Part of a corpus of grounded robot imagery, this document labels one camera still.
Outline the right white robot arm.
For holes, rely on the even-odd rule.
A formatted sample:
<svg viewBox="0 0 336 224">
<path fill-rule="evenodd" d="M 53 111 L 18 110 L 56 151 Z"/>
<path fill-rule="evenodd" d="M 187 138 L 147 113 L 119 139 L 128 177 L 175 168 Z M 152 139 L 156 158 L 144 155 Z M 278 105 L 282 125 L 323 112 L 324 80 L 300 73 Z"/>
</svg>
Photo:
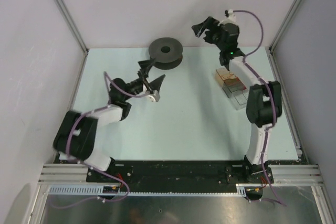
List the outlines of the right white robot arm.
<svg viewBox="0 0 336 224">
<path fill-rule="evenodd" d="M 236 178 L 243 178 L 249 183 L 265 180 L 271 182 L 272 173 L 268 168 L 268 139 L 282 115 L 281 85 L 278 81 L 265 81 L 263 77 L 247 62 L 248 54 L 238 47 L 240 29 L 234 10 L 226 11 L 222 21 L 212 16 L 193 25 L 196 37 L 203 37 L 206 43 L 219 49 L 220 65 L 236 75 L 248 88 L 246 115 L 251 123 L 249 148 Z"/>
</svg>

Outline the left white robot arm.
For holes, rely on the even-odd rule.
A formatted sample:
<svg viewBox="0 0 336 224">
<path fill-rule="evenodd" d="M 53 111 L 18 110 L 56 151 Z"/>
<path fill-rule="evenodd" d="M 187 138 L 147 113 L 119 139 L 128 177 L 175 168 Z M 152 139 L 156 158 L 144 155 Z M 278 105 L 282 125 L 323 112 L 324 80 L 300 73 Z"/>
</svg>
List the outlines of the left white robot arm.
<svg viewBox="0 0 336 224">
<path fill-rule="evenodd" d="M 132 107 L 128 102 L 131 98 L 147 97 L 152 102 L 159 101 L 165 75 L 148 81 L 149 72 L 155 63 L 154 59 L 139 61 L 138 78 L 128 83 L 121 78 L 111 79 L 104 72 L 107 104 L 84 113 L 67 111 L 54 139 L 53 148 L 65 154 L 69 162 L 86 164 L 97 169 L 97 174 L 103 181 L 112 181 L 116 175 L 116 169 L 110 165 L 113 158 L 97 146 L 97 129 L 125 120 Z"/>
</svg>

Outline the black cable spool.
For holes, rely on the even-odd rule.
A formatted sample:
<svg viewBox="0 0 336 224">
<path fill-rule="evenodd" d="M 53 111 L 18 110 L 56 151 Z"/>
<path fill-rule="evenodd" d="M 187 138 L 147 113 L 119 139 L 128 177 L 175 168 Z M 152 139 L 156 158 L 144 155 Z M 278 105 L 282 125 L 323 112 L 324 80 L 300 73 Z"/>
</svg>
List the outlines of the black cable spool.
<svg viewBox="0 0 336 224">
<path fill-rule="evenodd" d="M 174 38 L 162 37 L 149 45 L 149 57 L 154 66 L 160 70 L 171 70 L 179 66 L 183 60 L 183 46 Z"/>
</svg>

